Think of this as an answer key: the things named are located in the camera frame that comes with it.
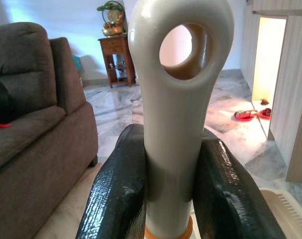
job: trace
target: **marble floor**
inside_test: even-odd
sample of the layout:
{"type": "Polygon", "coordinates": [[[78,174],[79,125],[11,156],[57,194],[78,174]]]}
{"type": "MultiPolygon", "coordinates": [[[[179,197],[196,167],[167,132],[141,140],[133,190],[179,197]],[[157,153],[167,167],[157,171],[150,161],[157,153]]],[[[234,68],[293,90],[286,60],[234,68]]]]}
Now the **marble floor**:
{"type": "MultiPolygon", "coordinates": [[[[74,238],[92,182],[114,149],[118,136],[131,123],[144,123],[139,86],[90,86],[84,89],[94,108],[99,134],[98,159],[101,164],[88,169],[39,231],[36,239],[74,238]]],[[[238,122],[236,111],[250,110],[251,92],[240,72],[222,73],[211,96],[205,127],[221,138],[250,172],[260,188],[290,192],[302,205],[302,184],[285,181],[287,166],[274,141],[268,141],[260,121],[238,122]]],[[[199,234],[194,230],[193,239],[199,234]]]]}

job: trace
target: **orange ring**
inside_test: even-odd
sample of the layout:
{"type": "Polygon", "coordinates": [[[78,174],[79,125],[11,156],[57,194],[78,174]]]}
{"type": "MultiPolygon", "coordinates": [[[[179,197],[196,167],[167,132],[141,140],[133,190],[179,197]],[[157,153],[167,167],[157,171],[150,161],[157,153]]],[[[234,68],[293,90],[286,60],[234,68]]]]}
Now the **orange ring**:
{"type": "MultiPolygon", "coordinates": [[[[192,235],[192,232],[193,232],[193,220],[192,217],[190,216],[185,233],[177,239],[189,239],[192,235]]],[[[157,237],[155,237],[150,233],[147,226],[145,227],[145,236],[147,239],[158,239],[157,237]]]]}

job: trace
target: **wooden cabinet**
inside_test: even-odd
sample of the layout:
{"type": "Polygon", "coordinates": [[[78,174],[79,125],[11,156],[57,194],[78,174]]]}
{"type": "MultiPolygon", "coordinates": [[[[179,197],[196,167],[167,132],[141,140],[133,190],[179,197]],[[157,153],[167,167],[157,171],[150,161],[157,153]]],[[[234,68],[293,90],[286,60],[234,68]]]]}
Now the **wooden cabinet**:
{"type": "Polygon", "coordinates": [[[271,132],[287,179],[302,182],[302,16],[289,16],[275,94],[271,132]]]}
{"type": "Polygon", "coordinates": [[[253,11],[263,11],[281,14],[279,11],[295,11],[294,14],[299,15],[299,10],[302,10],[302,0],[254,0],[253,11]]]}
{"type": "Polygon", "coordinates": [[[244,19],[241,70],[251,92],[253,92],[260,16],[252,14],[252,5],[247,5],[245,6],[244,19]]]}
{"type": "Polygon", "coordinates": [[[103,58],[105,60],[105,66],[108,74],[108,80],[110,87],[112,88],[114,84],[131,84],[135,83],[135,68],[132,62],[132,58],[128,46],[128,37],[126,36],[116,36],[110,38],[99,39],[103,58]],[[113,60],[114,54],[123,54],[125,65],[117,66],[113,60]],[[127,78],[118,79],[117,70],[126,70],[127,78]]]}

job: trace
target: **wooden side table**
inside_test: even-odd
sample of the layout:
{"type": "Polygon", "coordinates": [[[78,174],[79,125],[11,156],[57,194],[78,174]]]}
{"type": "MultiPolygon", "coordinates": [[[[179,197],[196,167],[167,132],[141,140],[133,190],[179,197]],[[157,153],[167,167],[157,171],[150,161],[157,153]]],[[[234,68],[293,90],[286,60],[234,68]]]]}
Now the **wooden side table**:
{"type": "Polygon", "coordinates": [[[132,62],[132,58],[128,46],[127,36],[115,36],[110,38],[99,39],[101,44],[101,49],[103,53],[103,58],[105,60],[106,70],[108,74],[108,80],[110,87],[112,88],[114,84],[128,84],[131,86],[135,83],[135,67],[132,62]],[[123,54],[125,58],[125,66],[122,68],[117,68],[113,60],[113,54],[123,54]],[[126,69],[127,78],[118,79],[116,70],[126,69]]]}

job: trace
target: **black textured grip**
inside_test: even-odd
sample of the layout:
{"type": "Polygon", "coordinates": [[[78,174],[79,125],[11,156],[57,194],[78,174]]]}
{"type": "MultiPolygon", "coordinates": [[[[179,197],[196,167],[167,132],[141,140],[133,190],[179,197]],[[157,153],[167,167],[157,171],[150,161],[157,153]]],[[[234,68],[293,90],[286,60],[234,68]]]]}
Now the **black textured grip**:
{"type": "Polygon", "coordinates": [[[202,239],[285,239],[260,190],[225,144],[205,131],[193,203],[202,239]]]}
{"type": "Polygon", "coordinates": [[[146,175],[143,126],[132,124],[93,183],[76,238],[143,239],[146,175]]]}

